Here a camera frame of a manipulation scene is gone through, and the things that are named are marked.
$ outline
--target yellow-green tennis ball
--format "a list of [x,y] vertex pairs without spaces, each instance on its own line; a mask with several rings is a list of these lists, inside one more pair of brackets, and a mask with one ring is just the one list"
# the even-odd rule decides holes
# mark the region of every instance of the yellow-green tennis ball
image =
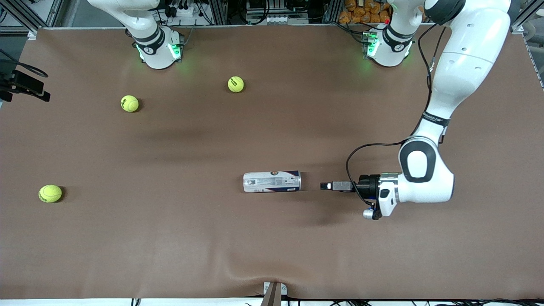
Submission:
[[241,77],[231,77],[228,79],[228,88],[233,93],[239,93],[244,89],[244,80]]
[[53,203],[60,199],[60,196],[63,195],[62,190],[59,186],[56,185],[45,185],[38,192],[38,197],[40,200],[45,203]]
[[129,113],[134,112],[138,109],[140,106],[140,103],[138,103],[138,99],[134,96],[124,96],[123,99],[121,99],[121,107],[126,110]]

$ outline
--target white robotic arm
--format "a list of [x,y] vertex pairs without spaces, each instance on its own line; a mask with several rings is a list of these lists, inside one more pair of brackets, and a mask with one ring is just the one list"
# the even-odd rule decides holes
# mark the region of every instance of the white robotic arm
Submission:
[[[388,1],[392,5],[402,2],[402,8],[412,9],[408,0]],[[353,192],[355,185],[364,198],[376,199],[363,213],[368,219],[391,215],[399,202],[448,201],[453,194],[454,175],[442,161],[438,143],[453,111],[476,91],[495,63],[510,29],[509,8],[509,0],[427,0],[425,13],[439,25],[450,27],[452,35],[438,61],[429,104],[414,133],[400,148],[402,172],[362,175],[357,184],[323,183],[322,189]],[[397,15],[391,19],[392,26],[395,18]],[[414,31],[411,25],[408,28],[391,33]],[[389,32],[389,28],[383,31],[384,35]],[[405,51],[394,53],[389,42],[380,43],[374,60],[393,58],[394,61],[389,62],[393,64],[402,61]]]
[[136,41],[140,58],[153,69],[163,69],[181,59],[183,37],[168,27],[159,26],[148,10],[160,0],[88,0],[119,20]]

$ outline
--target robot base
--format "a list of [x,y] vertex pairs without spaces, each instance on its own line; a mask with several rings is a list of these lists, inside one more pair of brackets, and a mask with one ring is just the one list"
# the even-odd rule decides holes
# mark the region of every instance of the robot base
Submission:
[[371,29],[370,33],[375,34],[375,44],[373,48],[363,46],[363,51],[367,58],[372,59],[379,65],[385,67],[394,67],[400,64],[408,56],[412,42],[400,52],[394,52],[391,47],[384,42],[382,29]]
[[164,31],[165,39],[163,45],[157,49],[155,54],[146,54],[138,48],[142,62],[153,69],[164,69],[174,62],[181,62],[183,53],[184,36],[168,27],[160,28]]

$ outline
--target brown table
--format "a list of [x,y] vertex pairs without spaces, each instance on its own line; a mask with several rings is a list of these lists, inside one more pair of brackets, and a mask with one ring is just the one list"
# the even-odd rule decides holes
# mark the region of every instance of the brown table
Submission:
[[[413,129],[417,49],[387,69],[332,26],[198,29],[183,63],[156,71],[130,43],[41,30],[26,44],[52,99],[0,110],[1,298],[249,296],[269,280],[297,298],[542,297],[544,94],[521,36],[441,145],[453,199],[377,222],[319,183],[346,178],[354,147]],[[353,172],[397,171],[397,153],[367,149]],[[243,173],[271,170],[304,172],[304,191],[243,192]],[[44,204],[51,183],[65,197]]]

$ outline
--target can label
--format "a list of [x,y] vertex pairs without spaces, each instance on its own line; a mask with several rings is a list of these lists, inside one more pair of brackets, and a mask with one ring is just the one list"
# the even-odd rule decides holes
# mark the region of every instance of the can label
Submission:
[[245,192],[282,192],[299,190],[299,171],[249,172],[244,174]]

